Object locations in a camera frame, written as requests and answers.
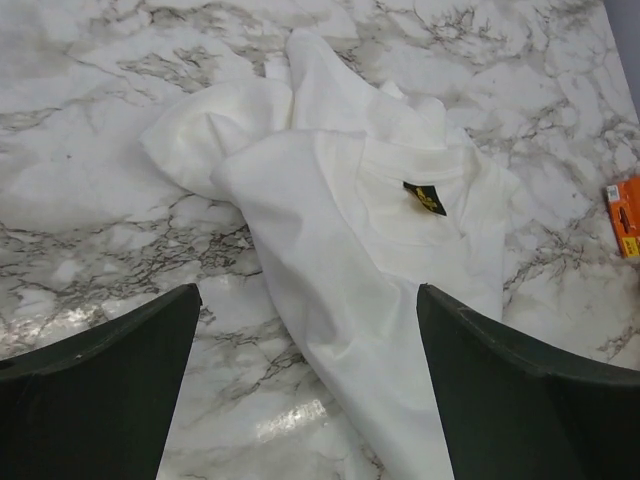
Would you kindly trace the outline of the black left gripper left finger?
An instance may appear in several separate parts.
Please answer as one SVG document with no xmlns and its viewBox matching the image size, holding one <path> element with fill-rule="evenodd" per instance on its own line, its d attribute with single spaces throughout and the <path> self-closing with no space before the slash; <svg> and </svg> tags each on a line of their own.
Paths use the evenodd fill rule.
<svg viewBox="0 0 640 480">
<path fill-rule="evenodd" d="M 1 363 L 4 479 L 153 479 L 202 300 L 181 285 Z"/>
</svg>

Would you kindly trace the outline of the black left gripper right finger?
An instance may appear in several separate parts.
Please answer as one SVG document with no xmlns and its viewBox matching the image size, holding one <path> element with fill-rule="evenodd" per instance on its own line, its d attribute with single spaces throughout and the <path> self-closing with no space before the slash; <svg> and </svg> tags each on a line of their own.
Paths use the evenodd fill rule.
<svg viewBox="0 0 640 480">
<path fill-rule="evenodd" d="M 636 479 L 639 373 L 494 321 L 433 285 L 417 316 L 457 479 Z"/>
</svg>

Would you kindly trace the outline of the white t-shirt with flower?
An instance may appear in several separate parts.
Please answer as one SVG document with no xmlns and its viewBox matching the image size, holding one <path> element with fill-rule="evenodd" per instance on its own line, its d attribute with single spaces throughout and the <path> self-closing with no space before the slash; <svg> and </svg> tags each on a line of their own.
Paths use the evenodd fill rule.
<svg viewBox="0 0 640 480">
<path fill-rule="evenodd" d="M 369 85 L 306 30 L 285 50 L 262 77 L 184 98 L 142 146 L 240 210 L 278 315 L 390 476 L 450 479 L 417 293 L 501 318 L 517 179 L 439 100 Z"/>
</svg>

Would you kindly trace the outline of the orange cardboard box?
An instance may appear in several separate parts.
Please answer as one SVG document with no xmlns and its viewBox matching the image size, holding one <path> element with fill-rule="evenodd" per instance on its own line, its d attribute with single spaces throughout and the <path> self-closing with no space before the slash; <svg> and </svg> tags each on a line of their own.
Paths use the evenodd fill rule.
<svg viewBox="0 0 640 480">
<path fill-rule="evenodd" d="M 640 242 L 640 177 L 605 188 L 612 228 L 623 258 L 638 258 Z"/>
</svg>

